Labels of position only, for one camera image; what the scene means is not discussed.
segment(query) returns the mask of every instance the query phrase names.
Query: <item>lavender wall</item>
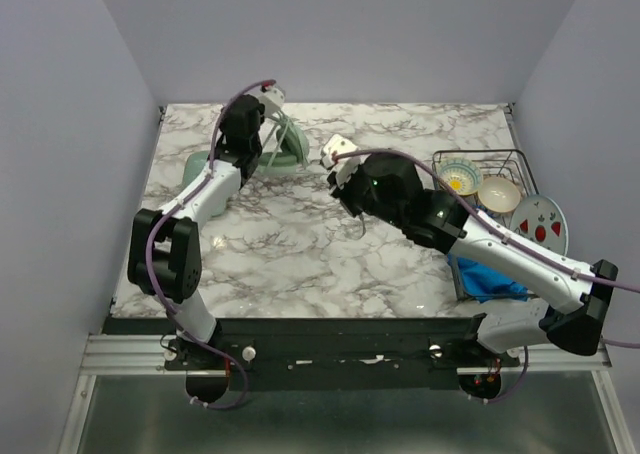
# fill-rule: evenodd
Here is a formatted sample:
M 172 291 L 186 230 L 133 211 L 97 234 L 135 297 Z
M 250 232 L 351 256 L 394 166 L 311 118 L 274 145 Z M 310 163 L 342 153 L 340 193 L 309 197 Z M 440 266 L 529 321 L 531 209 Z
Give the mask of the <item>lavender wall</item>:
M 102 0 L 0 0 L 0 452 L 57 449 L 157 113 Z
M 105 0 L 163 101 L 511 102 L 573 0 Z
M 607 258 L 640 284 L 640 3 L 576 0 L 520 96 L 516 122 L 543 192 L 569 221 L 570 254 Z M 640 296 L 616 291 L 607 337 L 640 342 Z M 640 446 L 640 351 L 610 348 Z

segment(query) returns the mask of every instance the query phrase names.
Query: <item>black mounting bar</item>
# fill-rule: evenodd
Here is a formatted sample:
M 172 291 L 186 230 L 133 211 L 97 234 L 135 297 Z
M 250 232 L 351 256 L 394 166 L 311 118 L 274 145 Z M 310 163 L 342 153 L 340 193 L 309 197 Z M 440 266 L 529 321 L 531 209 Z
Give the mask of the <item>black mounting bar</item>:
M 237 359 L 252 391 L 458 389 L 457 368 L 518 360 L 480 346 L 484 316 L 456 319 L 219 319 L 210 344 Z M 176 338 L 168 370 L 225 369 L 225 362 Z M 243 353 L 255 357 L 246 360 Z M 242 388 L 231 368 L 230 388 Z

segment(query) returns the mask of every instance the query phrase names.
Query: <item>red strawberry design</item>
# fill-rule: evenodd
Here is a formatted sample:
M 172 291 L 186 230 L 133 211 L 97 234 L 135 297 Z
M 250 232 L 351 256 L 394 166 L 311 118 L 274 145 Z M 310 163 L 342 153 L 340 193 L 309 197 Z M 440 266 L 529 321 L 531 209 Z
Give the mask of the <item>red strawberry design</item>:
M 543 226 L 536 227 L 536 240 L 538 242 L 544 242 L 547 237 L 547 231 L 545 231 Z

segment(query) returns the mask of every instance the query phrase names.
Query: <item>white plate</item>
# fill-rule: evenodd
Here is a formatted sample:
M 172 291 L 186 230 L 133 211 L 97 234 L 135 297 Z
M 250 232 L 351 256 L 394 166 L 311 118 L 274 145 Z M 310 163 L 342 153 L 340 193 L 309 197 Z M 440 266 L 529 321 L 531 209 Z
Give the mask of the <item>white plate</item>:
M 518 206 L 522 195 L 516 185 L 504 177 L 487 177 L 478 189 L 478 199 L 490 211 L 506 214 Z
M 569 249 L 567 219 L 560 206 L 546 196 L 529 196 L 522 201 L 509 229 L 556 254 L 564 256 Z

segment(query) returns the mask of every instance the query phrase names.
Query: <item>white knob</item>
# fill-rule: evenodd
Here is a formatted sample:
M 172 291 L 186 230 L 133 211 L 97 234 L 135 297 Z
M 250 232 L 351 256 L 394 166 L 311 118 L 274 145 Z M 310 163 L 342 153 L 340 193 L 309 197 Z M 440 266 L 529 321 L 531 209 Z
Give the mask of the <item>white knob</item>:
M 251 347 L 251 346 L 247 346 L 242 350 L 242 358 L 247 361 L 253 361 L 256 358 L 256 350 Z
M 173 360 L 175 360 L 176 357 L 178 357 L 178 355 L 175 352 L 170 351 L 168 349 L 164 350 L 164 360 L 165 361 L 173 361 Z

